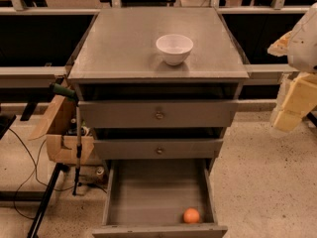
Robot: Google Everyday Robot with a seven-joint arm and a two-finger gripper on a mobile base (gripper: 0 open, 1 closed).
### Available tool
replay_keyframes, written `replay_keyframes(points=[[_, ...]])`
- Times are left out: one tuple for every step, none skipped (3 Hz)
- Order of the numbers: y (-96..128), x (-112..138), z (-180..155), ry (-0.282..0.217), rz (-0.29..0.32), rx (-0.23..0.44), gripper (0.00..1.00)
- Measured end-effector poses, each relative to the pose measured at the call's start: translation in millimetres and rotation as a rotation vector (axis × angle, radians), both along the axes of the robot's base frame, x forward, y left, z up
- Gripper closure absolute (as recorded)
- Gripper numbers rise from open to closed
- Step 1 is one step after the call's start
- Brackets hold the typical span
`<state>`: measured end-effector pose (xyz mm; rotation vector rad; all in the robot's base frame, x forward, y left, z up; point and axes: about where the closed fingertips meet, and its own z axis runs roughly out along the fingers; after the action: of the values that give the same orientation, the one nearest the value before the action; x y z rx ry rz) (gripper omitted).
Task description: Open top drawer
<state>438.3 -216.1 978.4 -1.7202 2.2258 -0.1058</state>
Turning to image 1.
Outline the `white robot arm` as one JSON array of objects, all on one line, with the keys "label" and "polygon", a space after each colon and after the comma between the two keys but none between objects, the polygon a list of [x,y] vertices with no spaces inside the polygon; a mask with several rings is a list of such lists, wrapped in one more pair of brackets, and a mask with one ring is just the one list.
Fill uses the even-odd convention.
[{"label": "white robot arm", "polygon": [[317,3],[267,52],[276,57],[287,56],[288,64],[300,71],[280,89],[271,116],[273,128],[290,132],[317,106]]}]

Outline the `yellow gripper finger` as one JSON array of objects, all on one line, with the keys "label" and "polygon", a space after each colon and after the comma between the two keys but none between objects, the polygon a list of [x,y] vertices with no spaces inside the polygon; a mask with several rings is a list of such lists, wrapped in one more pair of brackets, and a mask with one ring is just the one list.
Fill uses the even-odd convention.
[{"label": "yellow gripper finger", "polygon": [[290,132],[317,107],[317,75],[300,72],[293,80],[287,79],[278,93],[272,113],[272,127]]},{"label": "yellow gripper finger", "polygon": [[288,47],[290,43],[291,31],[285,33],[278,40],[276,40],[273,44],[271,44],[267,52],[275,57],[283,57],[288,53]]}]

